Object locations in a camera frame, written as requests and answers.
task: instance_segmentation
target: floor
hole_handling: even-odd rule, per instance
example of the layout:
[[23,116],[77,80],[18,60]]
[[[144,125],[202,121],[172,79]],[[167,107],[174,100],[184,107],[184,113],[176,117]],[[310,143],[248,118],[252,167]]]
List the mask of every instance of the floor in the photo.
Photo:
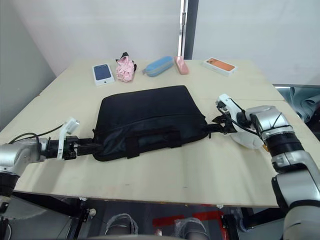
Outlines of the floor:
[[[28,212],[19,211],[17,207],[10,205],[7,213],[15,216],[9,221],[12,228],[11,240],[40,240],[40,239],[65,239],[71,220],[60,213],[50,210],[43,211],[41,208],[22,204],[20,209],[29,209]],[[224,207],[218,209],[214,206],[183,205],[183,204],[159,204],[125,201],[102,201],[89,200],[88,205],[96,209],[96,216],[89,218],[82,225],[79,239],[104,235],[108,219],[113,215],[128,213],[138,224],[140,234],[153,235],[156,229],[161,229],[163,235],[171,236],[174,232],[174,225],[154,227],[153,220],[157,219],[164,223],[163,217],[183,215],[185,218],[192,217],[195,213],[210,211],[223,211],[225,214],[237,215],[240,211],[237,208]],[[211,240],[222,240],[219,223],[217,220],[203,221]],[[238,230],[240,240],[278,240],[282,235],[283,221],[276,221],[254,228],[249,232]]]

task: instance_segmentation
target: bag strap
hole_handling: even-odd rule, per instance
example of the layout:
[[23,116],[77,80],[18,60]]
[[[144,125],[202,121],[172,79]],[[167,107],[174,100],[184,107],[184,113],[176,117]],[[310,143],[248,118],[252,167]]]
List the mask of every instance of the bag strap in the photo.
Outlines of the bag strap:
[[130,159],[140,155],[142,149],[139,147],[139,138],[155,135],[166,135],[168,137],[168,142],[164,142],[163,147],[177,148],[182,146],[180,131],[172,129],[172,127],[136,131],[125,138],[127,158]]

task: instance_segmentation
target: pink fabric item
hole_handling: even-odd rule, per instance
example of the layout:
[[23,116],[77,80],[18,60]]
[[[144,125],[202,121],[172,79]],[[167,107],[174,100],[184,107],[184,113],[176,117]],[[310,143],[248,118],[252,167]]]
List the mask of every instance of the pink fabric item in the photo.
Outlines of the pink fabric item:
[[116,77],[123,82],[130,82],[134,79],[135,66],[129,56],[124,56],[117,61]]

